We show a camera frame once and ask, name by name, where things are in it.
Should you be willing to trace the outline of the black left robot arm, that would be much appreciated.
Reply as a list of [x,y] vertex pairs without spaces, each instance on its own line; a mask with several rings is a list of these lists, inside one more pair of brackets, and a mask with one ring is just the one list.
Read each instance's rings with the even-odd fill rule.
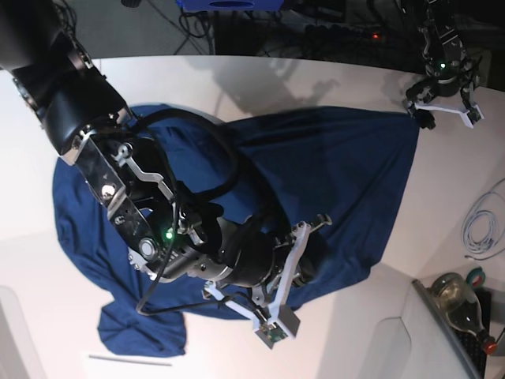
[[458,34],[450,1],[401,1],[400,9],[420,35],[425,77],[406,90],[403,106],[422,129],[434,129],[432,113],[456,114],[470,129],[484,118],[473,98],[480,60],[471,58]]

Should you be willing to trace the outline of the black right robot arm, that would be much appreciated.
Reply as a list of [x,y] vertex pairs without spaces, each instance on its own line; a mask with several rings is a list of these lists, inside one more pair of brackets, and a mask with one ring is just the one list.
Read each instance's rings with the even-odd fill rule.
[[[2,2],[1,67],[153,283],[197,276],[243,315],[270,322],[287,311],[312,226],[287,223],[267,180],[221,127],[177,108],[136,116],[51,1]],[[224,183],[193,192],[175,178],[150,130],[174,118],[208,132],[229,156]]]

